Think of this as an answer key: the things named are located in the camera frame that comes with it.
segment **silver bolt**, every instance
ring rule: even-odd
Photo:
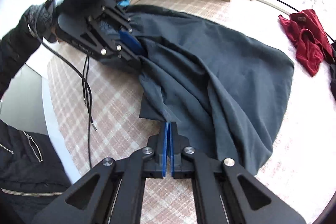
[[[105,166],[111,166],[113,164],[113,159],[112,158],[105,158],[105,159],[103,159],[102,163]]]
[[[194,154],[195,153],[195,148],[191,147],[191,146],[187,146],[184,148],[184,152],[187,154]]]
[[[235,164],[235,160],[232,158],[226,158],[225,160],[223,160],[223,162],[226,166],[229,166],[229,167],[232,167]]]
[[[149,147],[149,146],[144,147],[144,148],[142,149],[142,153],[144,153],[144,154],[146,154],[146,155],[150,155],[150,154],[153,153],[153,149],[152,149],[151,147]]]

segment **zipper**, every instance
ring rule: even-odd
[[[1,146],[3,149],[7,150],[9,153],[12,153],[12,154],[14,155],[14,152],[13,152],[12,150],[9,150],[7,147],[4,147],[1,143],[0,143],[0,146]]]
[[[29,146],[30,146],[31,149],[33,150],[34,155],[35,155],[35,157],[37,158],[37,160],[38,160],[39,162],[43,161],[41,151],[40,151],[39,147],[37,146],[36,142],[35,142],[35,141],[33,140],[33,138],[32,138],[29,134],[27,134],[25,131],[22,131],[22,132],[23,132],[23,133],[26,135],[26,137],[28,138]],[[34,145],[36,146],[37,151],[38,151],[38,153],[40,154],[40,157],[38,157],[38,155],[36,154],[35,149],[32,147],[32,144],[31,144],[30,141],[32,141],[32,142],[34,143]]]
[[[31,197],[44,197],[44,196],[55,196],[55,195],[61,195],[63,194],[62,192],[54,192],[54,193],[23,193],[23,192],[17,192],[17,191],[12,191],[12,190],[6,190],[2,189],[2,192],[4,194],[9,194],[9,195],[19,195],[19,196],[31,196]]]

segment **red garment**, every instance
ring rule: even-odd
[[[296,59],[314,76],[320,63],[334,63],[333,52],[327,35],[314,10],[290,14],[289,20],[279,15],[286,35],[296,48]]]

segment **bed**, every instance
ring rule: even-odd
[[[273,154],[256,178],[312,223],[336,191],[336,171],[330,168],[336,157],[336,103],[330,92],[329,65],[323,62],[316,76],[309,76],[296,61],[295,49],[281,29],[280,12],[255,0],[140,0],[137,4],[163,6],[212,20],[280,49],[294,62],[290,99]],[[59,52],[83,69],[82,52],[65,43]],[[158,133],[158,122],[138,118],[142,87],[135,75],[91,60],[88,82],[97,127],[97,132],[91,130],[93,164],[107,156],[116,160],[128,157]],[[67,168],[76,167],[83,175],[89,164],[81,79],[53,57],[48,64],[48,85],[59,139],[64,140],[68,158],[74,163]],[[147,179],[141,222],[168,221],[197,222],[191,181],[173,180],[169,175],[163,180]]]

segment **checkered blanket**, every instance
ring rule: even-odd
[[[336,104],[329,91],[327,64],[321,64],[315,77],[307,75],[295,60],[295,49],[278,24],[279,11],[257,1],[140,0],[138,4],[163,6],[215,21],[276,47],[292,59],[295,72],[288,109],[273,155],[256,177],[302,214],[307,223],[312,223],[336,190],[335,174],[326,160],[336,157],[333,145]],[[59,52],[82,71],[83,53],[68,44]],[[54,57],[48,65],[48,80],[59,129],[83,175],[89,170],[88,115],[81,79]],[[136,76],[90,60],[88,82],[92,90],[92,117],[97,127],[97,132],[91,128],[93,164],[107,156],[116,160],[128,157],[144,147],[149,136],[158,133],[158,122],[138,117],[143,90]],[[316,115],[323,123],[316,121]],[[312,157],[311,151],[318,156]],[[169,175],[162,180],[147,179],[141,222],[196,223],[191,181],[173,180]]]

